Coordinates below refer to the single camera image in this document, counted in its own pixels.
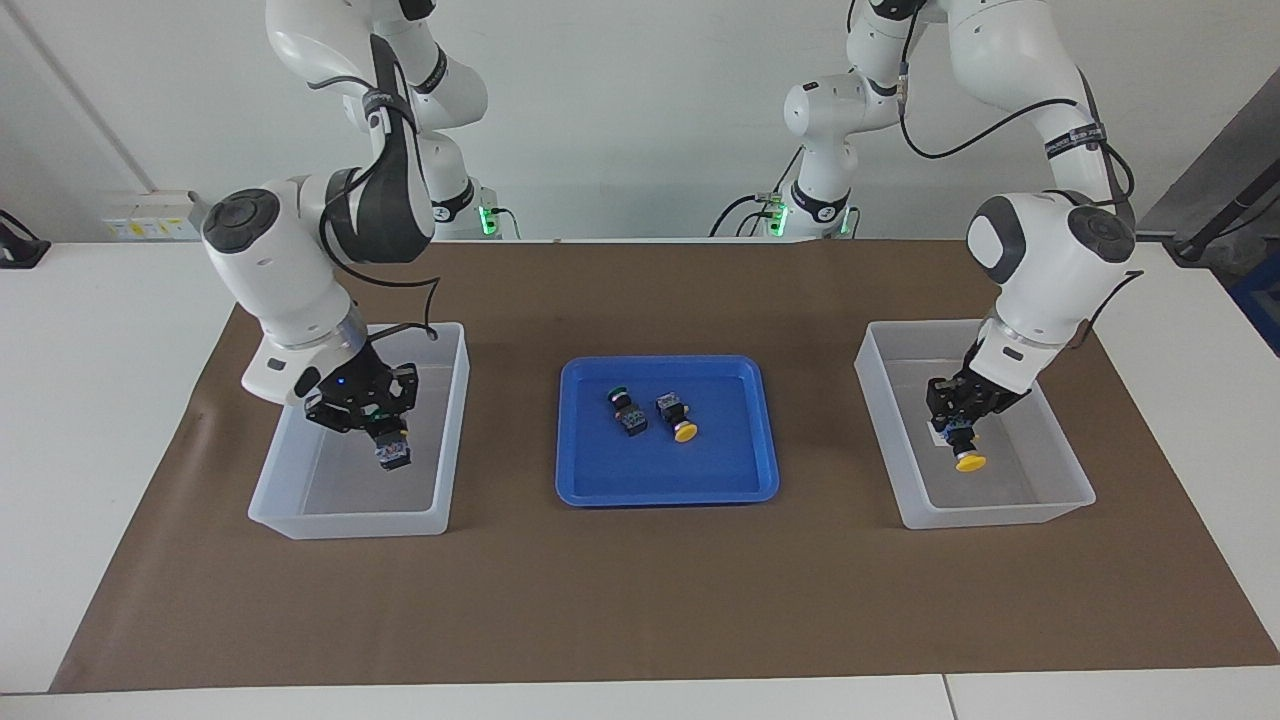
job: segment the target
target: blue tray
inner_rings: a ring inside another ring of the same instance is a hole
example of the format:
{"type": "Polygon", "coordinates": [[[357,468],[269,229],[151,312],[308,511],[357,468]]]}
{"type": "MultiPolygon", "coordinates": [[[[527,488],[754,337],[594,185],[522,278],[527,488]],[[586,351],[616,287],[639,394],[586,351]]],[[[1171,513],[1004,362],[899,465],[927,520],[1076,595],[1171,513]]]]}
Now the blue tray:
{"type": "Polygon", "coordinates": [[[580,357],[561,373],[556,492],[576,507],[737,505],[778,492],[760,369],[741,355],[580,357]],[[608,392],[626,386],[649,419],[627,437],[608,392]],[[680,445],[654,400],[675,392],[698,437],[680,445]]]}

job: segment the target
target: white table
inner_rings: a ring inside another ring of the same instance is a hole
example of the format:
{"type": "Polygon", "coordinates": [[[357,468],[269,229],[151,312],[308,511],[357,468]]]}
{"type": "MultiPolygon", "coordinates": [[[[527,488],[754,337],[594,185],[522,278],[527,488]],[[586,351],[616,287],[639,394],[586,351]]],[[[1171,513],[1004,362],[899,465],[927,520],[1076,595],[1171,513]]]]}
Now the white table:
{"type": "MultiPolygon", "coordinates": [[[[1098,325],[1280,637],[1280,360],[1206,272],[1148,275],[1098,325]]],[[[0,692],[47,689],[232,307],[198,245],[63,245],[0,274],[0,692]]],[[[0,698],[0,717],[1280,719],[1280,667],[0,698]]]]}

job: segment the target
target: brown mat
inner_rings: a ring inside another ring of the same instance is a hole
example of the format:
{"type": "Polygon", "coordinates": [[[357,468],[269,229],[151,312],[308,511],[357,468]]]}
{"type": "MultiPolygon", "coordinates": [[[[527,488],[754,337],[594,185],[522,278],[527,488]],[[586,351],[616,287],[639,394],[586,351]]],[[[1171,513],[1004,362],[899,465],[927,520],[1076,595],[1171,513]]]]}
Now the brown mat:
{"type": "MultiPolygon", "coordinates": [[[[445,277],[434,316],[466,323],[472,361],[449,532],[293,542],[246,518],[279,410],[237,387],[259,341],[237,311],[55,692],[1280,664],[1096,341],[1042,380],[1097,505],[902,529],[851,363],[870,320],[986,313],[995,288],[961,243],[426,260],[445,277]],[[561,503],[561,368],[668,352],[759,363],[778,496],[561,503]]],[[[352,290],[370,320],[420,311],[416,292],[352,290]]]]}

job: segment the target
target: translucent storage container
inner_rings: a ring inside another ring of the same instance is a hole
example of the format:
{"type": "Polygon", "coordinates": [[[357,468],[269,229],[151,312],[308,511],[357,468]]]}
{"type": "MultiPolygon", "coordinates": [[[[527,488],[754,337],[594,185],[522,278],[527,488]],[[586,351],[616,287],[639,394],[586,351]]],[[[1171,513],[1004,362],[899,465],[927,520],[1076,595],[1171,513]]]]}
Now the translucent storage container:
{"type": "Polygon", "coordinates": [[[951,448],[929,424],[925,386],[960,369],[980,325],[927,320],[867,327],[854,365],[908,528],[1043,523],[1094,501],[1039,384],[974,427],[987,466],[977,473],[955,469],[951,448]]]}
{"type": "Polygon", "coordinates": [[[412,462],[383,470],[365,432],[335,433],[307,420],[301,405],[285,407],[248,506],[251,520],[293,539],[445,530],[470,364],[462,325],[431,327],[435,342],[420,329],[378,341],[388,365],[417,365],[417,404],[404,415],[412,462]]]}

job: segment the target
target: yellow disc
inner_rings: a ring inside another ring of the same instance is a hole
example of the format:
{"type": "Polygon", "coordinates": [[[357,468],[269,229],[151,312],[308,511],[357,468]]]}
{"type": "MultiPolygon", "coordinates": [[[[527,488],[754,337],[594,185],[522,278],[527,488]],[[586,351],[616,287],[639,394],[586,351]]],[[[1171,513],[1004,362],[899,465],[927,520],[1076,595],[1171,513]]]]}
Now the yellow disc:
{"type": "Polygon", "coordinates": [[[692,423],[684,423],[676,428],[676,442],[689,442],[698,436],[698,425],[692,423]]]}
{"type": "Polygon", "coordinates": [[[987,466],[987,459],[982,455],[965,455],[956,461],[956,470],[961,473],[974,473],[987,466]]]}

